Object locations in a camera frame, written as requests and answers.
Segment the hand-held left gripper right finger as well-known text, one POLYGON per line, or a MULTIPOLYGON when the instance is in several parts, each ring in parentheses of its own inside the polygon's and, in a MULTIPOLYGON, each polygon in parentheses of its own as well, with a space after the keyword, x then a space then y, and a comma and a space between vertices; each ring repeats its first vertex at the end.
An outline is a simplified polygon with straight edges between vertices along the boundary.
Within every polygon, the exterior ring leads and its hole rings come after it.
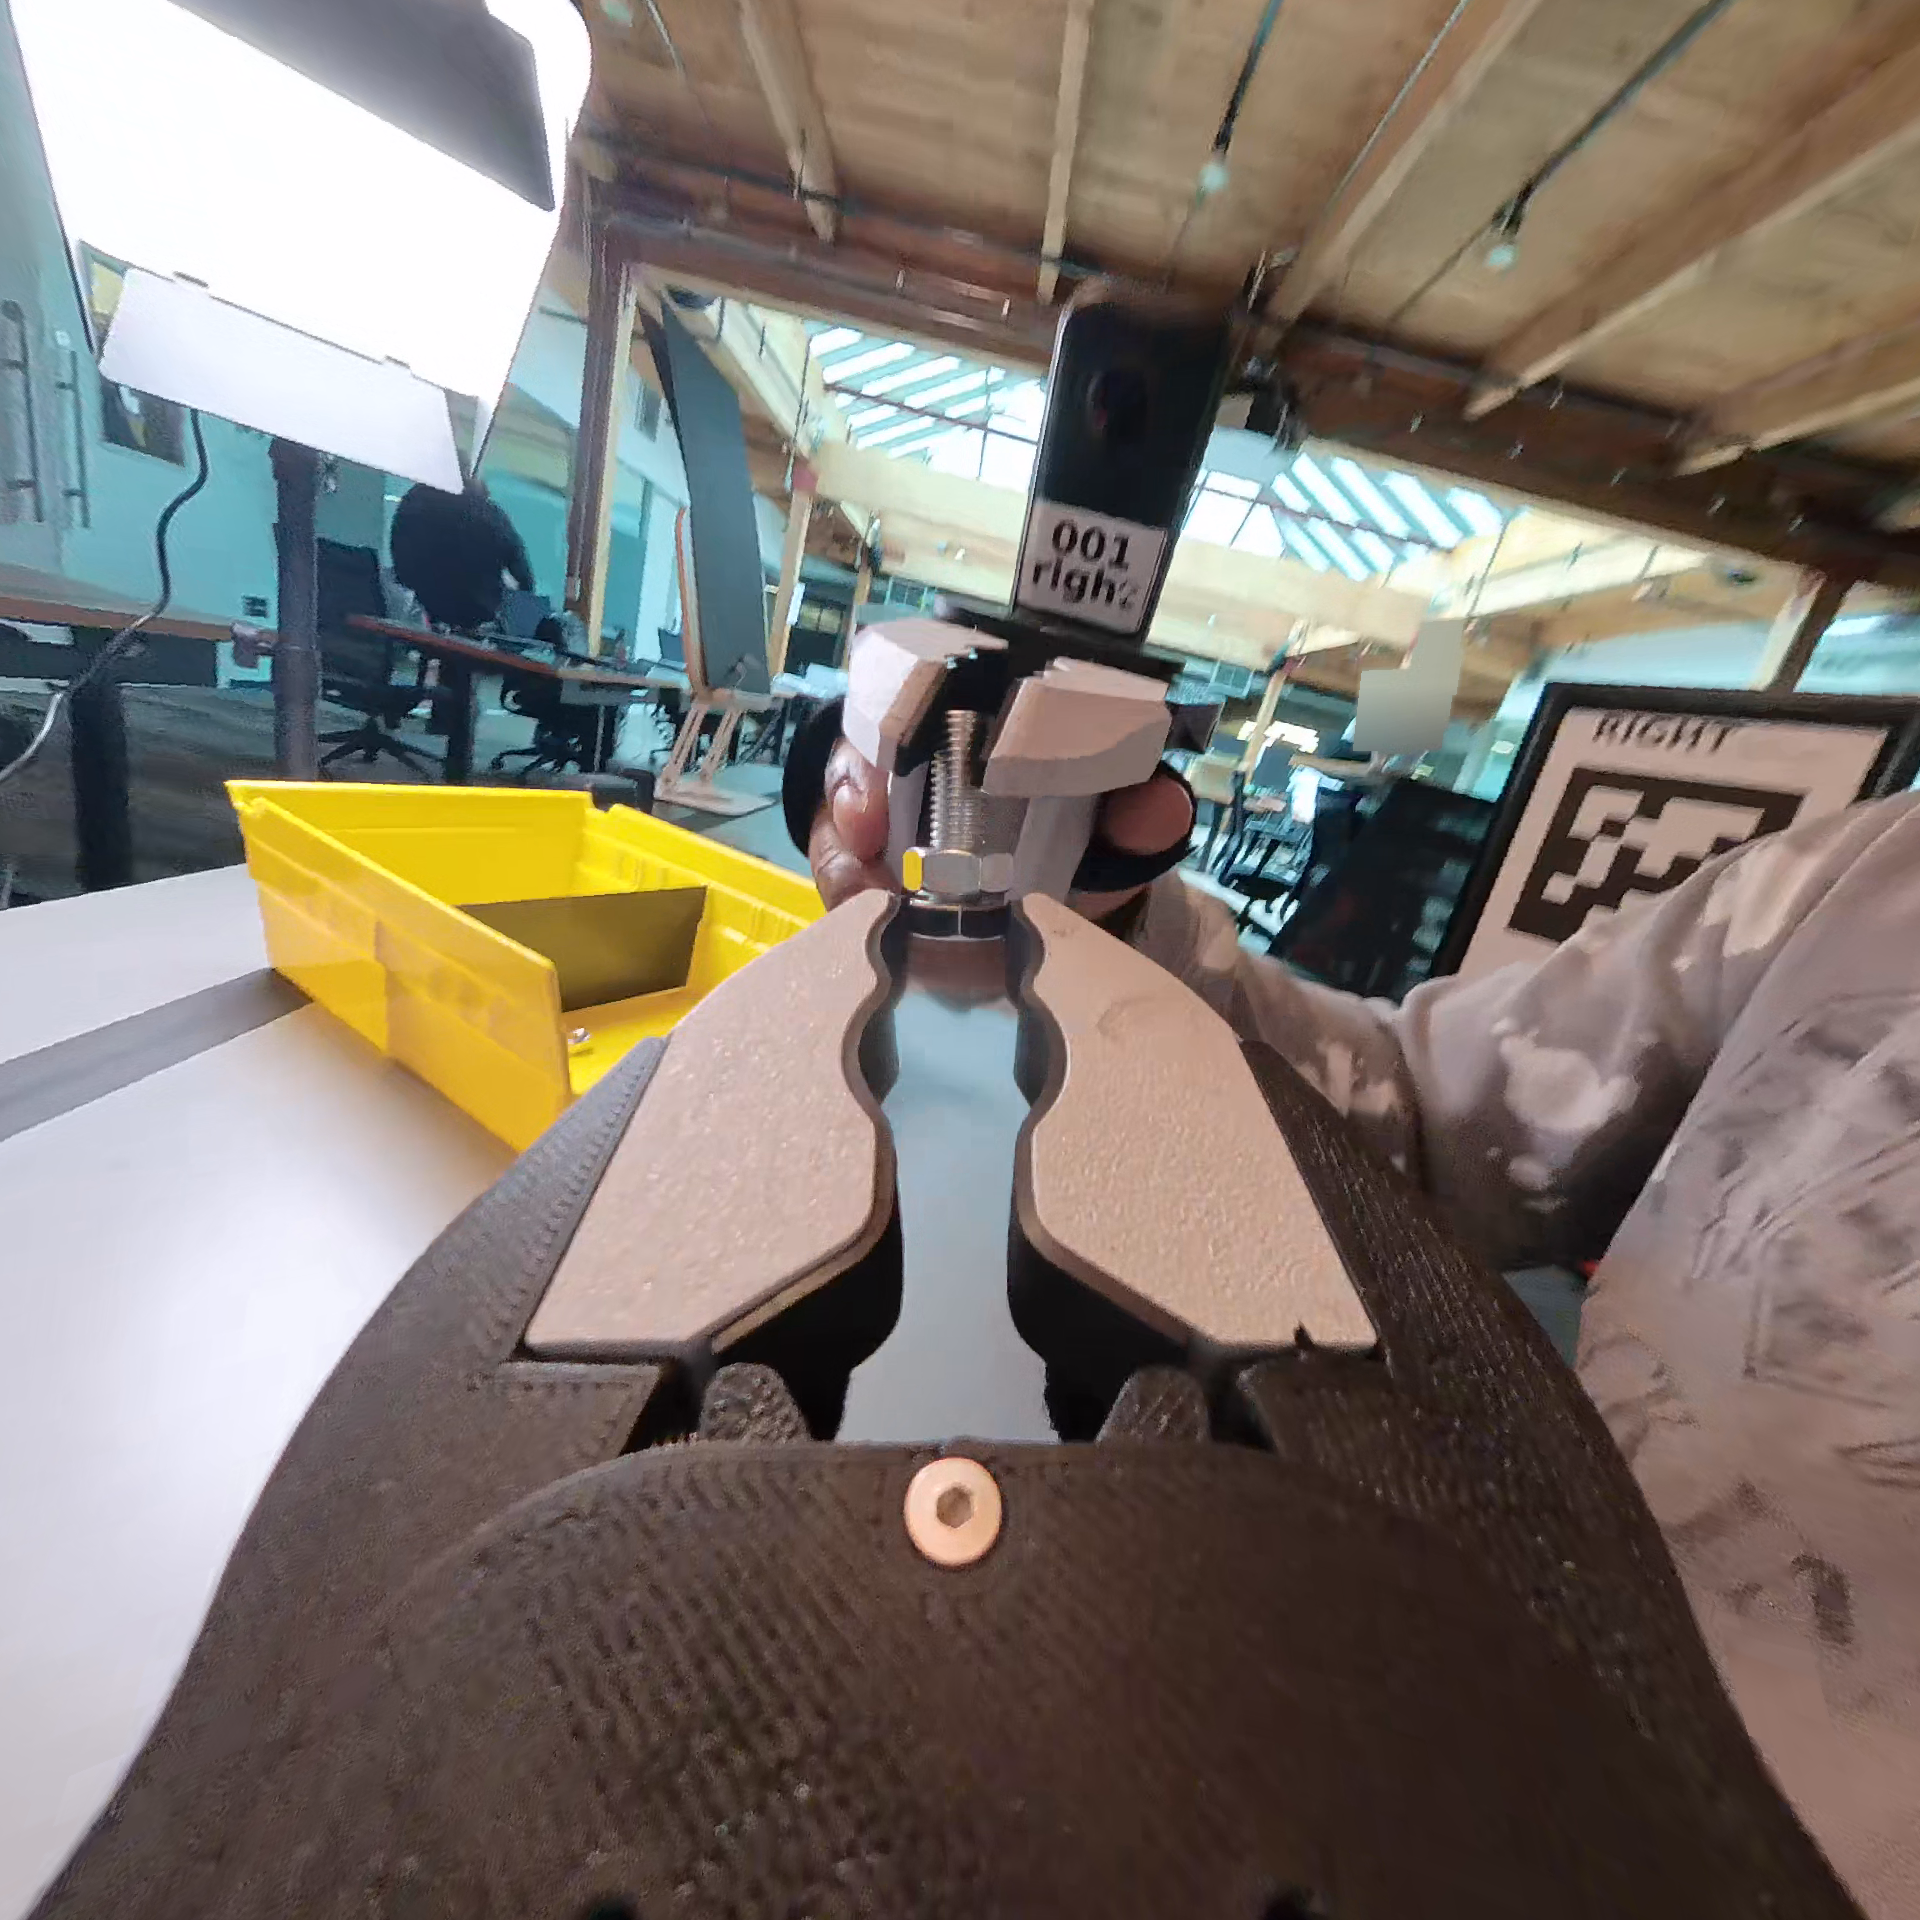
POLYGON ((1265 1360, 1375 1360, 1377 1321, 1224 1014, 1048 896, 1009 923, 1009 1308, 1056 1427, 1143 1370, 1216 1409, 1265 1360))

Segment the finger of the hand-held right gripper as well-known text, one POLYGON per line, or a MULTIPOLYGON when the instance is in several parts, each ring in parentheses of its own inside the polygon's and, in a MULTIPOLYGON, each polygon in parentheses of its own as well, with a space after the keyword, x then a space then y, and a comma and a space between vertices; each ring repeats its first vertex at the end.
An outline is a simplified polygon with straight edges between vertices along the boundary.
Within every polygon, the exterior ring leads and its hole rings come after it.
POLYGON ((921 824, 929 758, 949 709, 987 716, 993 729, 1007 699, 1003 637, 952 621, 887 621, 865 629, 849 659, 845 732, 887 778, 890 832, 885 864, 902 878, 902 856, 921 824))
POLYGON ((1159 878, 1174 851, 1120 851, 1105 837, 1099 813, 1110 796, 1162 768, 1169 733, 1166 689, 1145 674, 1058 659, 1021 677, 982 765, 990 825, 1014 834, 984 857, 990 894, 1120 896, 1159 878))

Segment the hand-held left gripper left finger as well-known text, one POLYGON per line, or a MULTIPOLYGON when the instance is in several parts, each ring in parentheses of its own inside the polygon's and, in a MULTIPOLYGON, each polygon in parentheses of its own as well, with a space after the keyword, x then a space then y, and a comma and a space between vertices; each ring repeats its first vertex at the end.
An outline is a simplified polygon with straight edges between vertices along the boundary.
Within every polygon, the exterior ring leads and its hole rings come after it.
POLYGON ((840 1427, 903 1306, 897 899, 870 891, 731 974, 664 1045, 522 1345, 707 1386, 778 1373, 840 1427))

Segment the silver hex bolt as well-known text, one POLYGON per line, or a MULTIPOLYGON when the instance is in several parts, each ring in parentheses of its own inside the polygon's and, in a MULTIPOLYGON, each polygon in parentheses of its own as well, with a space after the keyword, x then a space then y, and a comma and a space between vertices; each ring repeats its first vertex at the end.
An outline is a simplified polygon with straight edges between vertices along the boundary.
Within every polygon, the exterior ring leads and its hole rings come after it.
MULTIPOLYGON (((905 849, 1017 852, 1021 805, 985 794, 987 716, 949 709, 929 758, 919 828, 905 849)), ((1011 896, 995 902, 930 902, 905 890, 907 923, 949 944, 995 944, 1003 938, 1011 896)))

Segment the large yellow plastic bin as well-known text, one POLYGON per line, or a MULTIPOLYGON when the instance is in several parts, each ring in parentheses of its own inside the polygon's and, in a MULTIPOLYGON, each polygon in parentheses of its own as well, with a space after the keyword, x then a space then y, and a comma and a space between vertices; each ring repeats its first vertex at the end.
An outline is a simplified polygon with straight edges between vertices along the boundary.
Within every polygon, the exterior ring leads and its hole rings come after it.
POLYGON ((817 888, 585 792, 232 779, 272 968, 511 1148, 823 913, 817 888), (703 885, 689 985, 566 1013, 541 953, 466 902, 703 885), (594 1042, 571 1053, 566 1035, 594 1042))

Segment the person's right forearm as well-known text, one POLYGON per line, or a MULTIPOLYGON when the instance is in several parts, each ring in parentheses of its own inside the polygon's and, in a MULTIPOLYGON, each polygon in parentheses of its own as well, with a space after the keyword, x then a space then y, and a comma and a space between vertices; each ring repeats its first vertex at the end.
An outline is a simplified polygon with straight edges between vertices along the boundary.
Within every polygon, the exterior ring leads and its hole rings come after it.
POLYGON ((1597 1260, 1688 1117, 1814 1105, 1873 1014, 1917 1017, 1917 796, 1717 856, 1544 958, 1401 1003, 1317 987, 1240 946, 1166 876, 1135 946, 1275 1051, 1493 1265, 1597 1260))

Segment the person's right hand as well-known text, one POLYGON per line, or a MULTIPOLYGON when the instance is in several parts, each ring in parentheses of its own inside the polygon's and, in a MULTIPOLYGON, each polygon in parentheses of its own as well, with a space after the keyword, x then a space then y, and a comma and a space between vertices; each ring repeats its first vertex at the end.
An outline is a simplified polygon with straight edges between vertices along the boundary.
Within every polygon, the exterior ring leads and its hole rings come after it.
MULTIPOLYGON (((1114 792, 1095 817, 1099 849, 1127 857, 1187 852, 1193 798, 1171 768, 1147 781, 1114 792)), ((823 902, 838 907, 863 891, 897 890, 885 864, 890 837, 887 778, 847 741, 832 747, 823 772, 823 801, 808 834, 808 864, 823 902)), ((1233 918, 1178 874, 1120 894, 1079 891, 1072 907, 1114 938, 1163 963, 1175 976, 1198 981, 1207 965, 1233 946, 1233 918)), ((934 998, 973 1009, 995 1002, 1007 987, 1002 948, 965 941, 913 941, 911 984, 934 998)))

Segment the wooden panel stand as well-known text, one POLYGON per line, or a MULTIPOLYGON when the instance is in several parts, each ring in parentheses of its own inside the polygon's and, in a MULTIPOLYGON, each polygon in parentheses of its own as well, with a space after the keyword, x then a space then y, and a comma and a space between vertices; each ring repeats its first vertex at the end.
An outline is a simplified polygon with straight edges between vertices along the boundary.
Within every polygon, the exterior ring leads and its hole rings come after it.
POLYGON ((687 693, 670 755, 657 772, 657 802, 711 813, 715 819, 742 819, 751 812, 769 806, 770 802, 722 788, 719 784, 719 774, 730 763, 744 720, 778 720, 783 716, 783 699, 773 690, 734 686, 719 689, 711 684, 704 656, 689 507, 681 507, 678 515, 678 577, 681 611, 679 644, 687 693))

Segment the tall black panel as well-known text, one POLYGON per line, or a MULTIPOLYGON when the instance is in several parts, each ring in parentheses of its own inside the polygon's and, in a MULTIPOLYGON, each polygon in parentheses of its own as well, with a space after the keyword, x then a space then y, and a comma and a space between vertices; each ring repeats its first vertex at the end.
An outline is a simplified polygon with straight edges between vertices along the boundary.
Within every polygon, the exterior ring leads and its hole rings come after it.
POLYGON ((683 652, 694 659, 701 643, 710 689, 767 696, 767 579, 738 396, 670 302, 653 342, 689 483, 683 652))

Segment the black bin divider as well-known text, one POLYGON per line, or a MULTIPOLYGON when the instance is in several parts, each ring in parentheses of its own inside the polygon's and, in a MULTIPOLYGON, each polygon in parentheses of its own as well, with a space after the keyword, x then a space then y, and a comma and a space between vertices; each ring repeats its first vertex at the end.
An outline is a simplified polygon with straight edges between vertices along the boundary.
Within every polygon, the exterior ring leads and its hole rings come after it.
POLYGON ((710 891, 639 891, 465 902, 466 916, 541 953, 558 971, 566 1013, 689 985, 710 891))

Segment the black mesh office chair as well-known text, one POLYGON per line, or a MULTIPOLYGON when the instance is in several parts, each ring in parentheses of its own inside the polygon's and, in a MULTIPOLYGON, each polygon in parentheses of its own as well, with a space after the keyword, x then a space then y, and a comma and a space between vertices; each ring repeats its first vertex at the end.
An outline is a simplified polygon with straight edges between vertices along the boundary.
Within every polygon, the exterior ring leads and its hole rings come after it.
POLYGON ((1423 779, 1375 788, 1315 852, 1271 958, 1323 987, 1403 1002, 1437 971, 1496 817, 1496 802, 1423 779))

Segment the dark wooden desk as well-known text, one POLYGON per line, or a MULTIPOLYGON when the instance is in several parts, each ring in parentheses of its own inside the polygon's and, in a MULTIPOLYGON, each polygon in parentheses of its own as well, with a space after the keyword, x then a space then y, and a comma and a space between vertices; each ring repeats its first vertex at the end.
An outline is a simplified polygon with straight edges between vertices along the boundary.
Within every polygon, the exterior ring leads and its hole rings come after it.
POLYGON ((125 681, 209 689, 219 680, 219 646, 262 632, 245 619, 133 609, 90 587, 35 590, 22 579, 5 581, 2 621, 5 681, 47 690, 35 732, 5 716, 5 786, 65 737, 79 888, 121 890, 136 876, 125 681))
POLYGON ((502 640, 413 629, 378 614, 349 614, 345 627, 391 640, 440 667, 440 684, 453 701, 442 762, 446 784, 473 784, 477 689, 483 677, 541 681, 552 689, 552 705, 587 714, 584 756, 553 762, 558 774, 585 778, 601 778, 610 768, 618 749, 618 717, 626 709, 658 693, 689 693, 687 677, 672 667, 631 669, 553 652, 528 654, 502 640))

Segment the black white marker board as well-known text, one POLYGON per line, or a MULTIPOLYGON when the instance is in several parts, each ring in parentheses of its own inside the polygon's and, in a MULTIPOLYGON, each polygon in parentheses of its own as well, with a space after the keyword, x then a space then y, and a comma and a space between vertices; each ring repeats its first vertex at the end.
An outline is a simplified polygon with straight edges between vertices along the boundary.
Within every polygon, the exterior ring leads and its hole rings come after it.
POLYGON ((1917 781, 1913 698, 1551 684, 1434 976, 1482 976, 1725 852, 1917 781))

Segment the black light stand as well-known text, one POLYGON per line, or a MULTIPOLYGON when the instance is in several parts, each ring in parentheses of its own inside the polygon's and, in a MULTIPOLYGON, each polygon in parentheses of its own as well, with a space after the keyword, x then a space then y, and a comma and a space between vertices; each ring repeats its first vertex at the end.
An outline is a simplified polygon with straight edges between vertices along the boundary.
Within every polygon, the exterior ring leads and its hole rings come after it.
POLYGON ((321 481, 322 458, 297 441, 272 438, 278 490, 278 629, 272 643, 272 717, 279 778, 321 778, 321 481))

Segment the white diffuser panel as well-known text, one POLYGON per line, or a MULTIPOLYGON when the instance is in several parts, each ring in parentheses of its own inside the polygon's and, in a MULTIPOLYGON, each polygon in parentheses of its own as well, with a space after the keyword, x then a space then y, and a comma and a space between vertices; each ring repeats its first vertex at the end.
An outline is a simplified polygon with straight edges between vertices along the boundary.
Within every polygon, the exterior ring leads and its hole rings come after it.
POLYGON ((216 297, 130 267, 102 372, 187 410, 433 490, 465 486, 445 389, 216 297))

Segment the black light flag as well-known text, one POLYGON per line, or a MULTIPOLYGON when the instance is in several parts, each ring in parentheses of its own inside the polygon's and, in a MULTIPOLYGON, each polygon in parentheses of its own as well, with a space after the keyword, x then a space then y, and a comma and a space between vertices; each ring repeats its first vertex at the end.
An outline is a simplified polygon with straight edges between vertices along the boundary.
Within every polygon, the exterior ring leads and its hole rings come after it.
POLYGON ((535 46, 481 2, 185 2, 262 54, 557 210, 535 46))

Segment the bright softbox light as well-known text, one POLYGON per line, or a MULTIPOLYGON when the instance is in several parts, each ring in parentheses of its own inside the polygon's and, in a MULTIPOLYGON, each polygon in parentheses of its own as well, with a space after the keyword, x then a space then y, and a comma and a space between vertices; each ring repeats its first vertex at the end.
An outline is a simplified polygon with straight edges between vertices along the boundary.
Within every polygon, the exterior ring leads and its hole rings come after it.
POLYGON ((488 5, 533 46, 557 210, 530 209, 185 5, 5 5, 71 262, 194 281, 495 402, 560 234, 593 78, 576 5, 488 5))

